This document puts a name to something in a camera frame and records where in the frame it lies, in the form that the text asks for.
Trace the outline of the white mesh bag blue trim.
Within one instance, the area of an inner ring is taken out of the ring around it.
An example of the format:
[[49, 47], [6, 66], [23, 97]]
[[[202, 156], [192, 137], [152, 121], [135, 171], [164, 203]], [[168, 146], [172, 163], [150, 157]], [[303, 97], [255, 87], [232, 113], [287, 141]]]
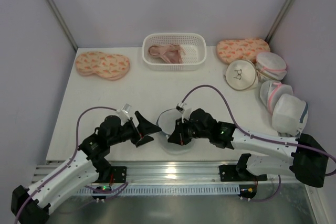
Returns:
[[191, 151], [193, 142], [179, 146], [169, 143], [167, 140], [175, 129], [175, 120], [181, 118], [182, 114], [175, 108], [163, 111], [156, 120], [156, 125], [161, 128], [159, 142], [161, 147], [171, 155], [182, 155]]

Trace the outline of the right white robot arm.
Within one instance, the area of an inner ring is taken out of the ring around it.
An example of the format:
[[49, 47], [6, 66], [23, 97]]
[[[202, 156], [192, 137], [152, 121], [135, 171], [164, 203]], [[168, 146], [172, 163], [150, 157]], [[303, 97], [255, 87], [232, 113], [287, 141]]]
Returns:
[[233, 123], [215, 120], [202, 109], [193, 111], [187, 119], [175, 121], [169, 143], [187, 145], [194, 139], [208, 139], [218, 148], [243, 150], [235, 170], [244, 181], [262, 175], [293, 176], [303, 184], [321, 188], [324, 185], [328, 157], [325, 150], [310, 135], [299, 138], [259, 136]]

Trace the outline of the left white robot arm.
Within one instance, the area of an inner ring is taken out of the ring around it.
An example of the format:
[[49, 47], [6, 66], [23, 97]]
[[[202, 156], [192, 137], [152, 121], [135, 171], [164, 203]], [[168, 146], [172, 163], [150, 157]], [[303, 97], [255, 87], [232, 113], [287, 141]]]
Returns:
[[13, 190], [11, 211], [15, 223], [45, 223], [49, 215], [79, 189], [105, 180], [112, 172], [106, 160], [110, 147], [130, 141], [136, 147], [153, 140], [161, 128], [135, 112], [138, 125], [123, 110], [109, 115], [94, 133], [76, 143], [73, 155], [38, 182]]

